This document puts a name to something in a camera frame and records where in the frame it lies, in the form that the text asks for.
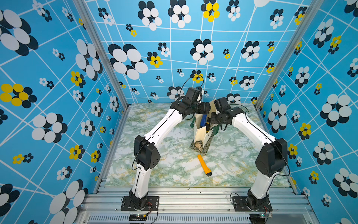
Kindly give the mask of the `blue utility knife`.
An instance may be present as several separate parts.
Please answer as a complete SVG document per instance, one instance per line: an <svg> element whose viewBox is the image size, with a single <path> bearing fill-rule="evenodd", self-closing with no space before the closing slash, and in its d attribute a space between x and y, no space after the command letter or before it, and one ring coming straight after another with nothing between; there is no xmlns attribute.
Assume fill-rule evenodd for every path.
<svg viewBox="0 0 358 224"><path fill-rule="evenodd" d="M204 127L206 125L206 122L207 122L207 114L204 114L200 121L200 127Z"/></svg>

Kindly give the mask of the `cream tote bag green handles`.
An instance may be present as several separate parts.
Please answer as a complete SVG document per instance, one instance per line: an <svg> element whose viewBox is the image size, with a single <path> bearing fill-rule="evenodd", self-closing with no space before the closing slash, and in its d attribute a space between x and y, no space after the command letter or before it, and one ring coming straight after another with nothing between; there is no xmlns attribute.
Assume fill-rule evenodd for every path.
<svg viewBox="0 0 358 224"><path fill-rule="evenodd" d="M217 112L213 100L210 102L210 106L211 110L207 115L207 118L211 118L211 113ZM211 123L210 131L206 133L206 127L200 127L202 116L203 114L196 113L190 125L194 128L194 140L191 143L191 148L201 155L206 155L208 153L213 137L217 135L220 126L218 124Z"/></svg>

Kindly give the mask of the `orange utility knife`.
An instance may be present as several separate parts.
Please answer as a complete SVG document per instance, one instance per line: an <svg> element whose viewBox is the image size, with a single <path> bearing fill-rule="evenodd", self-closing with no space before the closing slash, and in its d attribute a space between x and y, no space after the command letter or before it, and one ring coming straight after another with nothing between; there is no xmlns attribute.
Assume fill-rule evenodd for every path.
<svg viewBox="0 0 358 224"><path fill-rule="evenodd" d="M197 155L197 157L198 157L198 160L199 160L199 162L200 162L201 167L203 168L204 173L205 173L207 176L211 176L211 175L212 175L212 171L211 171L211 169L209 169L208 166L206 165L206 163L205 163L205 161L204 161L202 155Z"/></svg>

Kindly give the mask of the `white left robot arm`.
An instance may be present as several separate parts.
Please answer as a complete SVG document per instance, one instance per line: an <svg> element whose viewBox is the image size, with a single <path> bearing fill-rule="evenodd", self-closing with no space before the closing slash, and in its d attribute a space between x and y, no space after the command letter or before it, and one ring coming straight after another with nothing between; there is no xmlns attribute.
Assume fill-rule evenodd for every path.
<svg viewBox="0 0 358 224"><path fill-rule="evenodd" d="M196 102L190 100L174 101L163 119L144 136L138 135L134 140L134 164L136 179L130 190L129 197L133 207L141 210L145 207L148 196L148 184L152 169L161 159L158 151L159 144L166 138L171 130L181 123L190 114L209 114L209 102Z"/></svg>

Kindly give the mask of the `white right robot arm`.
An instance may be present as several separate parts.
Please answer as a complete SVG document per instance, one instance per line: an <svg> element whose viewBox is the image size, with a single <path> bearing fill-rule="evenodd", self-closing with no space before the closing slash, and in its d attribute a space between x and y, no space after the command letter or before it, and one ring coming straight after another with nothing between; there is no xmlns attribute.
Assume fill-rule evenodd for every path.
<svg viewBox="0 0 358 224"><path fill-rule="evenodd" d="M288 145L285 139L270 135L240 108L211 113L211 121L218 125L232 125L244 133L260 150L255 160L258 170L254 184L248 191L247 206L257 211L269 200L269 189L275 177L287 166Z"/></svg>

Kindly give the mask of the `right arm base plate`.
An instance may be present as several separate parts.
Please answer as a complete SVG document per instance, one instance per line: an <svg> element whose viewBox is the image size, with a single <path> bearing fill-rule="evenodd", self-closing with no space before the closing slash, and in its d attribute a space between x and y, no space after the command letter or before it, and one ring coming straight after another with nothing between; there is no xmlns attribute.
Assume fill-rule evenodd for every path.
<svg viewBox="0 0 358 224"><path fill-rule="evenodd" d="M231 202L235 211L261 212L272 211L272 206L268 197L256 199L255 197L231 197Z"/></svg>

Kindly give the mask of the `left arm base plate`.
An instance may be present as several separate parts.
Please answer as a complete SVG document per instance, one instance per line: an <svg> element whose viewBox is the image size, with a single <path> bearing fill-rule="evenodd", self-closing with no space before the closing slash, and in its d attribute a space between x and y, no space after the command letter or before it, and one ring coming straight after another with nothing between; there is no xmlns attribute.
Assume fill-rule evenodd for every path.
<svg viewBox="0 0 358 224"><path fill-rule="evenodd" d="M143 199L124 196L122 198L121 211L157 211L159 206L159 196L147 196Z"/></svg>

